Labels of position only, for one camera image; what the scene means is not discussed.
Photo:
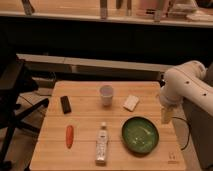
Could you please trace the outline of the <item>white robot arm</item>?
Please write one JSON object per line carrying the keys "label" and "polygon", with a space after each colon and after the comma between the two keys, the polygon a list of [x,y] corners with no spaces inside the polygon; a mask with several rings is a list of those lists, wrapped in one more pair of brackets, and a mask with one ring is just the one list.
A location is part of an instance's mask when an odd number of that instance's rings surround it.
{"label": "white robot arm", "polygon": [[164,73],[159,92],[161,123],[168,124],[173,110],[186,98],[213,116],[213,87],[203,81],[205,66],[196,60],[176,65]]}

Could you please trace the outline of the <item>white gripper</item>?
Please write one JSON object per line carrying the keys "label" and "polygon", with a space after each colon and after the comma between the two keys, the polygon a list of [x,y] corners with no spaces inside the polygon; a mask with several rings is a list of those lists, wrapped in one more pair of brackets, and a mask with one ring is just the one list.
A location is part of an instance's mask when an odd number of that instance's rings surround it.
{"label": "white gripper", "polygon": [[162,106],[161,122],[168,124],[173,116],[173,108],[170,106],[178,106],[182,103],[183,98],[168,87],[162,87],[159,93],[159,101]]}

